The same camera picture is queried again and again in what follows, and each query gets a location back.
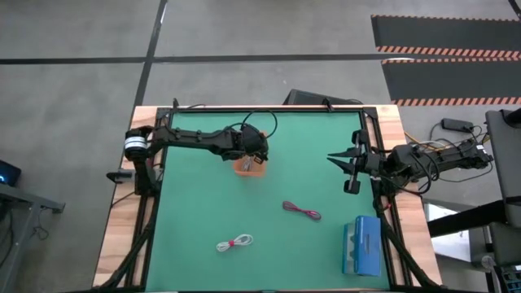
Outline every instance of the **blue box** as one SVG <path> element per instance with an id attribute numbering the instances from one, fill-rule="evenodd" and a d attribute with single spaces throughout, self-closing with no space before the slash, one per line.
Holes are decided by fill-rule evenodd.
<path id="1" fill-rule="evenodd" d="M 357 216 L 344 226 L 342 273 L 379 277 L 382 251 L 380 219 Z"/>

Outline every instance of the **pink cable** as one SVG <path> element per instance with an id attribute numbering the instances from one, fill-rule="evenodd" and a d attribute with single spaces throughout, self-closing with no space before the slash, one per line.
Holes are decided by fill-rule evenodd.
<path id="1" fill-rule="evenodd" d="M 320 219 L 322 219 L 322 216 L 318 212 L 298 208 L 293 203 L 288 202 L 288 201 L 282 202 L 282 208 L 287 211 L 303 212 L 304 214 L 306 214 L 306 216 L 309 216 L 312 220 L 315 220 L 315 221 L 320 221 Z"/>

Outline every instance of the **gray floor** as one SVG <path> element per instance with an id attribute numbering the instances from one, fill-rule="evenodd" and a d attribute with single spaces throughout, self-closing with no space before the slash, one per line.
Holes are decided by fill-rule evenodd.
<path id="1" fill-rule="evenodd" d="M 143 56 L 159 0 L 0 1 L 0 58 Z M 374 53 L 371 14 L 514 19 L 506 0 L 172 0 L 157 56 Z M 0 158 L 24 170 L 20 185 L 67 202 L 42 214 L 50 237 L 35 239 L 18 292 L 90 287 L 141 64 L 0 66 Z M 145 105 L 279 104 L 291 88 L 390 103 L 377 61 L 156 64 Z M 442 117 L 483 124 L 487 109 L 404 107 L 404 127 L 427 138 Z M 438 137 L 458 138 L 436 131 Z M 463 178 L 481 171 L 453 171 Z M 499 197 L 491 173 L 437 182 L 428 198 L 487 203 Z M 484 276 L 440 260 L 444 283 L 484 291 Z"/>

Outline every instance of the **green mat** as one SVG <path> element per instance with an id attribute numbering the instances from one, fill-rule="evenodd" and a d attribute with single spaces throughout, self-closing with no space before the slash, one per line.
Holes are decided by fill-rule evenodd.
<path id="1" fill-rule="evenodd" d="M 176 114 L 175 127 L 212 132 L 246 113 Z M 170 147 L 155 228 L 147 291 L 388 289 L 382 275 L 342 274 L 343 226 L 375 216 L 370 180 L 361 192 L 343 192 L 346 176 L 326 155 L 351 147 L 358 113 L 278 113 L 264 177 L 240 177 L 231 161 L 210 152 Z M 270 114 L 248 123 L 270 133 Z M 322 214 L 315 222 L 282 209 L 289 200 Z M 240 234 L 254 241 L 218 252 Z"/>

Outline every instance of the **white cable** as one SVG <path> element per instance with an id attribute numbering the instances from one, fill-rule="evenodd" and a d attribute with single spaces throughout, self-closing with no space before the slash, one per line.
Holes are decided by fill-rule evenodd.
<path id="1" fill-rule="evenodd" d="M 235 246 L 235 245 L 245 246 L 245 245 L 252 244 L 252 242 L 253 242 L 253 237 L 250 234 L 240 234 L 234 240 L 218 243 L 217 251 L 218 252 L 227 251 L 228 248 L 230 248 L 232 246 Z"/>
<path id="2" fill-rule="evenodd" d="M 445 144 L 443 144 L 443 143 L 441 143 L 441 142 L 437 142 L 437 141 L 425 141 L 425 142 L 420 142 L 419 144 L 420 144 L 420 145 L 430 145 L 430 144 L 432 144 L 432 143 L 435 143 L 435 144 L 437 144 L 437 145 L 439 145 L 439 146 L 441 146 L 441 147 L 446 147 Z"/>
<path id="3" fill-rule="evenodd" d="M 252 157 L 248 156 L 243 161 L 243 171 L 250 171 L 251 168 L 252 168 Z"/>

